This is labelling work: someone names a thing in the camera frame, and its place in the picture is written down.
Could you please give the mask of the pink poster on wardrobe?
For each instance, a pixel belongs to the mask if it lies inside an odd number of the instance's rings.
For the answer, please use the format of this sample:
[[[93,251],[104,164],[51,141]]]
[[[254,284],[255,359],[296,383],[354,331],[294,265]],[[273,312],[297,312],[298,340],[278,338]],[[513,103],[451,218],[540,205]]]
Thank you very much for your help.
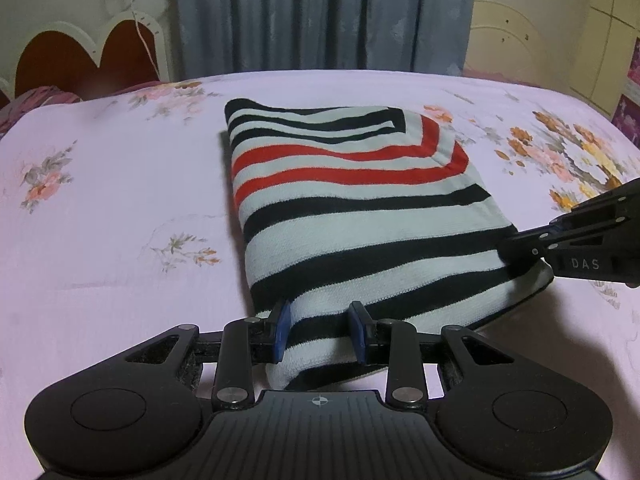
[[[631,140],[634,146],[640,148],[640,38],[634,43],[634,52],[623,92],[612,117],[612,124]]]

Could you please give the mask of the red heart-shaped headboard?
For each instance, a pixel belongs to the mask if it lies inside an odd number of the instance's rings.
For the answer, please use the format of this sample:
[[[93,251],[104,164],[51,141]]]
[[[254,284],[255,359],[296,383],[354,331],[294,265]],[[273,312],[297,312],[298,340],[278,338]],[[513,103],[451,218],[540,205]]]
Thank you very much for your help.
[[[151,15],[129,10],[114,16],[96,38],[64,21],[31,34],[9,76],[1,78],[1,103],[41,86],[91,100],[135,84],[169,79],[163,29]]]

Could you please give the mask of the striped black red white sweater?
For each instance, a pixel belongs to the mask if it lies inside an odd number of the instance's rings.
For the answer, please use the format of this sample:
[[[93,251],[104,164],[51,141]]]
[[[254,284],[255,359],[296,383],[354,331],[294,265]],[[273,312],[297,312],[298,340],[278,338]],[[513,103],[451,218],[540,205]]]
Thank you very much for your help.
[[[367,375],[348,308],[419,332],[478,327],[542,292],[542,261],[507,264],[515,233],[456,137],[387,106],[224,109],[232,193],[255,312],[291,306],[275,389]]]

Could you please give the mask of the cream round headboard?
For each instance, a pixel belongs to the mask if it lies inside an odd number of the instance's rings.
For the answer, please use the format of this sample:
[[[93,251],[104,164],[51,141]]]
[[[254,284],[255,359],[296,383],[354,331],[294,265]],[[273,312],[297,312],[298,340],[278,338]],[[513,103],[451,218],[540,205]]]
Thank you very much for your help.
[[[548,48],[534,24],[512,6],[474,0],[462,74],[564,92]]]

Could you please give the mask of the cream wardrobe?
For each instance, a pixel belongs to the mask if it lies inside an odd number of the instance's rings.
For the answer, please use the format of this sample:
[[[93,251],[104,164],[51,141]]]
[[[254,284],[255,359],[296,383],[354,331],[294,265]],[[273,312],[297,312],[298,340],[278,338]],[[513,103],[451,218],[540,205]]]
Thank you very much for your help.
[[[587,0],[570,92],[611,118],[639,38],[639,0]]]

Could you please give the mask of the pink floral bed sheet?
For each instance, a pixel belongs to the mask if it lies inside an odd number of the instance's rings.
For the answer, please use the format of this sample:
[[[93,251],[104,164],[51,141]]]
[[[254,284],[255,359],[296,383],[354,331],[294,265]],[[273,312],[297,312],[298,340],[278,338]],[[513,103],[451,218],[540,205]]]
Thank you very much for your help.
[[[638,177],[638,148],[571,96],[392,72],[262,72],[44,106],[1,142],[1,474],[33,479],[24,434],[43,388],[172,326],[252,308],[224,106],[390,105],[464,146],[520,229]]]

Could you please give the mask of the blue grey curtain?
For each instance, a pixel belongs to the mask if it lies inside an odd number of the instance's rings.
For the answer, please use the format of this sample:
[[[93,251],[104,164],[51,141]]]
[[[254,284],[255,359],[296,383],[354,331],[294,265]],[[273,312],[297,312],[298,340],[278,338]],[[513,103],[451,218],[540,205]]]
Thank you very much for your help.
[[[473,0],[177,0],[182,67],[458,76],[472,10]]]

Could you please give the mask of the maroon pillow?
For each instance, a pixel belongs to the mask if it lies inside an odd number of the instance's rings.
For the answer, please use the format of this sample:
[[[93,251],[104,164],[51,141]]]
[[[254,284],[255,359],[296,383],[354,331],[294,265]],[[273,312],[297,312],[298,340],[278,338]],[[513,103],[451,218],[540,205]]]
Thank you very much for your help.
[[[129,93],[138,93],[149,89],[160,88],[165,85],[160,81],[148,81],[143,84],[135,84],[132,87],[107,93],[108,102],[99,110],[96,110],[93,119],[98,120],[107,116],[107,111],[118,103],[119,96]],[[45,106],[72,105],[84,102],[78,94],[61,90],[55,86],[41,86],[28,90],[12,101],[6,101],[1,105],[1,137],[6,134],[29,112]]]

